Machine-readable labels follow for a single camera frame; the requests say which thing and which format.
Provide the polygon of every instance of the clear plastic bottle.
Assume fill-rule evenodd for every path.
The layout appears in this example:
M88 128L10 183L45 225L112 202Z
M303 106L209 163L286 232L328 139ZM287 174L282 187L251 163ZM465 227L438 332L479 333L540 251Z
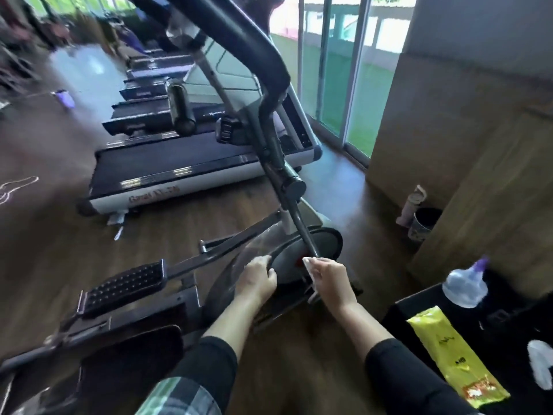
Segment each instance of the clear plastic bottle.
M488 286L482 280L488 258L479 259L468 269L454 269L442 284L446 297L458 306L473 309L488 294Z

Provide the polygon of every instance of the black table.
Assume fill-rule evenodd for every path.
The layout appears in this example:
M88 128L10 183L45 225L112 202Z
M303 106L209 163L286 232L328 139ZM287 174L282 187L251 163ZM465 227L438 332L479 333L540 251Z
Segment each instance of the black table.
M388 310L382 324L442 377L406 322L430 307L440 307L488 371L511 394L510 398L501 402L481 406L479 410L482 413L552 414L553 392L544 391L536 385L528 361L527 344L531 339L553 343L553 327L537 331L539 322L536 321L536 312L520 313L531 303L515 293L498 274L486 271L484 280L489 293L475 309L464 309L450 302L442 292L441 284L438 284L396 302Z

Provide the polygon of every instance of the black sleeve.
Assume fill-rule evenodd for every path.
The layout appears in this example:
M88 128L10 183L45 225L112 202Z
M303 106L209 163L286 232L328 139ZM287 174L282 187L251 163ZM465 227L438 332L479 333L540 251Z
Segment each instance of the black sleeve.
M220 338L200 339L167 377L183 377L202 386L225 412L238 369L238 359L229 344Z
M365 358L365 370L388 415L477 413L397 339L375 345Z

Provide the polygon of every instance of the sliding glass door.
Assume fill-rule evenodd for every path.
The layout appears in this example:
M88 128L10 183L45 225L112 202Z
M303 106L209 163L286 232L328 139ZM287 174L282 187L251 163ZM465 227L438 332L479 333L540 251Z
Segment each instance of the sliding glass door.
M299 0L301 103L322 138L363 165L373 151L415 2Z

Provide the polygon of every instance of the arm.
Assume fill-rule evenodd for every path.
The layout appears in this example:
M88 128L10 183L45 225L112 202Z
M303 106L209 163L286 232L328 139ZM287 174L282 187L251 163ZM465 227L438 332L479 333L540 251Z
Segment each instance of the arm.
M453 388L357 303L342 264L325 258L309 260L317 291L353 342L389 415L476 413Z
M267 273L269 259L257 257L245 266L231 304L156 385L137 415L204 415L214 407L225 411L252 321L277 288L276 272Z

